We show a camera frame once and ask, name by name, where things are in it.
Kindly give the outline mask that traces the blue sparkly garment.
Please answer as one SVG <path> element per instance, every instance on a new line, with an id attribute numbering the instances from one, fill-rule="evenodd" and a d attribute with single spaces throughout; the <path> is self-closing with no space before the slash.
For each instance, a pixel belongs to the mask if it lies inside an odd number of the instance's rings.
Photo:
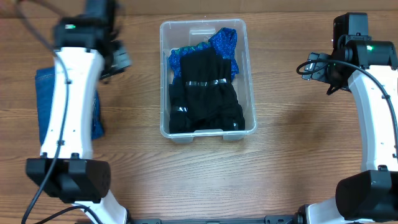
<path id="1" fill-rule="evenodd" d="M 194 46 L 185 46 L 177 50 L 171 50 L 169 64 L 174 73 L 173 82 L 182 76 L 180 59 L 193 52 L 208 48 L 214 48 L 217 55 L 223 59 L 231 60 L 231 79 L 239 74 L 239 67 L 235 59 L 235 49 L 238 35 L 235 29 L 223 27 L 216 34 L 212 35 L 208 42 L 200 42 Z"/>

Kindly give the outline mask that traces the blue jeans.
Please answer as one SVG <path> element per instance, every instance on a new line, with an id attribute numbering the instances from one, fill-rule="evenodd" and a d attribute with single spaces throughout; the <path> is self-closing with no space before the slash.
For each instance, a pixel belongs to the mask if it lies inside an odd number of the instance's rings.
<path id="1" fill-rule="evenodd" d="M 39 123 L 39 141 L 43 145 L 50 121 L 53 90 L 55 86 L 55 68 L 43 68 L 36 71 L 35 90 L 37 97 L 37 114 Z M 97 91 L 93 100 L 93 118 L 91 122 L 91 139 L 104 136 L 104 127 L 101 122 L 100 98 Z"/>

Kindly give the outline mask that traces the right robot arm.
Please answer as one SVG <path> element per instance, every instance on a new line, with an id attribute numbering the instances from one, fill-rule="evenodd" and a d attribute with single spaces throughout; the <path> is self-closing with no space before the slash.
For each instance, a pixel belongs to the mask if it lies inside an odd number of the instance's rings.
<path id="1" fill-rule="evenodd" d="M 383 223 L 397 220 L 397 52 L 369 35 L 368 16 L 349 12 L 333 21 L 331 54 L 311 53 L 297 73 L 350 92 L 362 140 L 360 173 L 338 182 L 334 197 L 304 205 L 292 223 Z"/>

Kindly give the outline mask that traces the black garment with tape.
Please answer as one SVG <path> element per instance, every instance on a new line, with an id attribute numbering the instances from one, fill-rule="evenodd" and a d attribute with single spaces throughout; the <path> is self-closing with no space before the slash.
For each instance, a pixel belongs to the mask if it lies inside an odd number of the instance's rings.
<path id="1" fill-rule="evenodd" d="M 234 113 L 238 104 L 232 86 L 231 60 L 213 47 L 195 51 L 180 60 L 189 117 L 208 119 L 224 111 Z"/>

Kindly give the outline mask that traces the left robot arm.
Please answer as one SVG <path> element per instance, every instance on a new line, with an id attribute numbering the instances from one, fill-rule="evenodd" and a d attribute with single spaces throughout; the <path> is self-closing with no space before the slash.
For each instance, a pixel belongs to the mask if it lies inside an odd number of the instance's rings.
<path id="1" fill-rule="evenodd" d="M 25 27 L 54 58 L 55 81 L 50 118 L 38 158 L 25 171 L 38 193 L 60 199 L 68 210 L 82 210 L 92 223 L 131 223 L 129 210 L 111 192 L 111 170 L 93 159 L 91 132 L 95 92 L 100 80 L 130 66 L 115 28 L 116 1 L 87 1 L 77 16 L 61 16 L 52 44 L 26 17 Z"/>

